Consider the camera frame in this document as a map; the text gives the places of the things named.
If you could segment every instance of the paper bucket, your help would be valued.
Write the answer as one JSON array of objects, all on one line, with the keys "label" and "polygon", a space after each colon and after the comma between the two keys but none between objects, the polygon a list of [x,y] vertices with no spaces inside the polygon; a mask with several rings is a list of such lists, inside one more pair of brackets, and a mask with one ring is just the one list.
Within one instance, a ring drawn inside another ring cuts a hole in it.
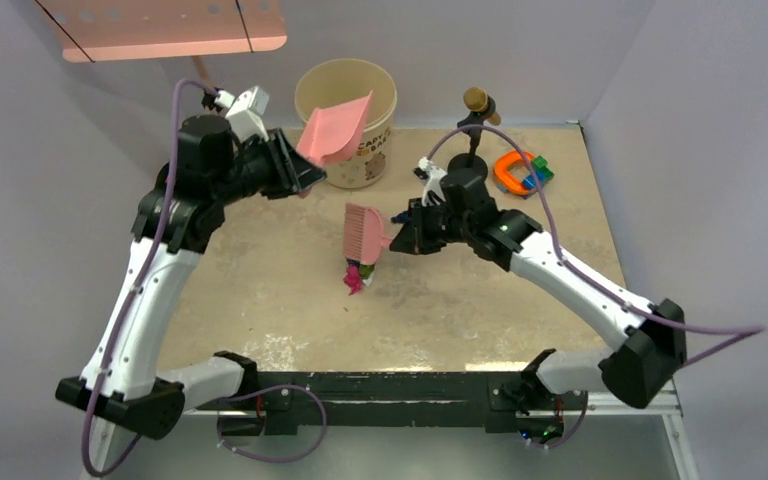
[{"label": "paper bucket", "polygon": [[365,60],[341,58],[313,67],[296,85],[296,112],[307,124],[314,108],[339,105],[372,91],[360,146],[351,159],[325,168],[326,181],[361,188],[384,173],[390,155],[390,127],[396,110],[396,84],[386,70]]}]

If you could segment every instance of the pink scoop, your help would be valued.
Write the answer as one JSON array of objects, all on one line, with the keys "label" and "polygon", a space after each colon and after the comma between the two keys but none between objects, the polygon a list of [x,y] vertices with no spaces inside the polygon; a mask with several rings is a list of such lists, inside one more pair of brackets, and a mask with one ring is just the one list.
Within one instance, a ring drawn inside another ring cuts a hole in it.
[{"label": "pink scoop", "polygon": [[372,92],[340,105],[314,109],[296,151],[319,168],[352,158],[366,126],[370,100]]}]

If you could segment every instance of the pink light panel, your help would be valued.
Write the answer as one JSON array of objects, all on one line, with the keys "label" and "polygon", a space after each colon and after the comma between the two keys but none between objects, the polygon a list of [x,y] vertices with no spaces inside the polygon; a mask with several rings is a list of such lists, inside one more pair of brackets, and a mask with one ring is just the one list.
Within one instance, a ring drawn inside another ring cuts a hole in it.
[{"label": "pink light panel", "polygon": [[63,46],[63,58],[70,62],[266,52],[287,41],[278,0],[37,0],[37,4]]}]

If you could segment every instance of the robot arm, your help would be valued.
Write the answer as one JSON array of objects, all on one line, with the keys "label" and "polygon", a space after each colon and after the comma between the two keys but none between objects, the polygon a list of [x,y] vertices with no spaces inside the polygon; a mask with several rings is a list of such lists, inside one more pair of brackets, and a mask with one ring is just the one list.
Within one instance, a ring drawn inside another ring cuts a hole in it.
[{"label": "robot arm", "polygon": [[[154,189],[140,201],[132,233],[128,271],[104,336],[81,375],[60,381],[56,398],[88,408],[93,382],[107,375],[94,414],[149,438],[163,438],[181,413],[221,397],[254,391],[256,364],[219,352],[191,367],[157,373],[157,358],[178,298],[225,220],[224,207],[257,193],[269,199],[310,190],[325,172],[297,153],[279,129],[267,130],[260,116],[268,95],[258,87],[235,97],[220,90],[214,99],[226,111],[184,120],[178,131],[178,168],[168,224],[151,259],[144,287],[119,332],[114,324],[134,276],[150,254],[164,201],[168,164]],[[108,338],[118,335],[112,362],[101,371]]]},{"label": "robot arm", "polygon": [[635,306],[683,322],[683,312],[664,300],[655,305],[614,284],[563,250],[566,260],[626,303],[618,305],[558,260],[552,235],[519,210],[499,210],[483,179],[471,170],[444,170],[423,158],[414,170],[423,197],[412,199],[408,221],[390,250],[413,255],[466,243],[487,261],[513,272],[558,299],[586,321],[607,347],[591,352],[546,350],[522,372],[523,395],[540,408],[571,390],[609,391],[626,404],[645,408],[686,361],[683,332],[628,310]]}]

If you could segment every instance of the pink brush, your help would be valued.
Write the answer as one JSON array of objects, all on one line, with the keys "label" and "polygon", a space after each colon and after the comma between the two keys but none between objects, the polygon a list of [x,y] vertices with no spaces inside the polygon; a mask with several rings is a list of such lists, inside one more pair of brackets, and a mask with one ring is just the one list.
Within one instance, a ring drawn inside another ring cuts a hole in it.
[{"label": "pink brush", "polygon": [[343,224],[343,256],[362,265],[375,265],[381,249],[390,246],[392,237],[384,234],[381,212],[372,207],[346,204]]},{"label": "pink brush", "polygon": [[313,110],[296,150],[319,168],[352,158],[366,126],[372,92],[365,97]]}]

